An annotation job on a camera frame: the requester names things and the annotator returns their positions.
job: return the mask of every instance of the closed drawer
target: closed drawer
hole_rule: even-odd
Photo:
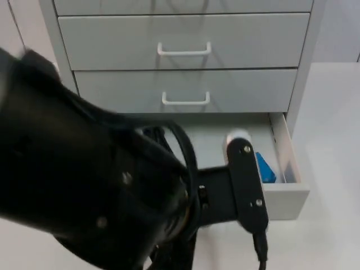
[[[300,178],[282,113],[160,116],[171,117],[184,127],[194,146],[199,168],[224,165],[225,136],[234,129],[246,129],[251,135],[254,150],[261,153],[277,177],[276,183],[263,185],[269,218],[280,220],[298,217],[309,194],[309,188]],[[170,134],[167,134],[166,138],[175,155],[182,159],[175,138]]]
[[[312,0],[55,0],[57,14],[206,14],[310,11]]]
[[[308,13],[60,17],[73,70],[297,67]]]
[[[76,71],[81,97],[119,113],[287,111],[294,70]]]

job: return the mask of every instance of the white drawer handle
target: white drawer handle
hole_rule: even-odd
[[[206,50],[204,51],[188,51],[188,52],[164,52],[163,44],[159,42],[157,44],[157,54],[160,56],[206,56],[211,54],[212,44],[210,42],[206,43]]]
[[[205,93],[205,100],[203,101],[168,101],[167,93],[163,92],[163,98],[161,100],[164,105],[207,105],[210,103],[210,93]]]

